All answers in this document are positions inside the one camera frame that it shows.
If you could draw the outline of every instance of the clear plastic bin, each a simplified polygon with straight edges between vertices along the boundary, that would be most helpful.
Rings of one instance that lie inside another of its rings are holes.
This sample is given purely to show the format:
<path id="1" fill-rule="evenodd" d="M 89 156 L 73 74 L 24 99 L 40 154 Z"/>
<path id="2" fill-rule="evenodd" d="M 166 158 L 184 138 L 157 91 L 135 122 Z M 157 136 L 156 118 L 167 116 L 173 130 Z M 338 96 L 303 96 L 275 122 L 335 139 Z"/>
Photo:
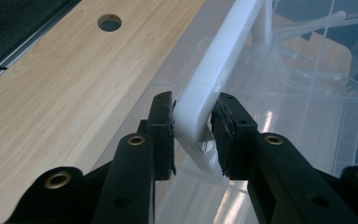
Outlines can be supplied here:
<path id="1" fill-rule="evenodd" d="M 233 2 L 205 3 L 96 167 L 113 158 L 121 137 L 136 132 L 156 94 L 172 91 L 177 99 Z M 274 1 L 273 10 L 275 35 L 327 19 L 272 48 L 249 38 L 224 92 L 240 100 L 260 132 L 286 136 L 315 168 L 339 176 L 358 164 L 358 0 Z M 330 21 L 339 11 L 345 20 Z M 207 176 L 176 147 L 177 176 L 157 184 L 157 223 L 257 223 L 246 181 Z"/>

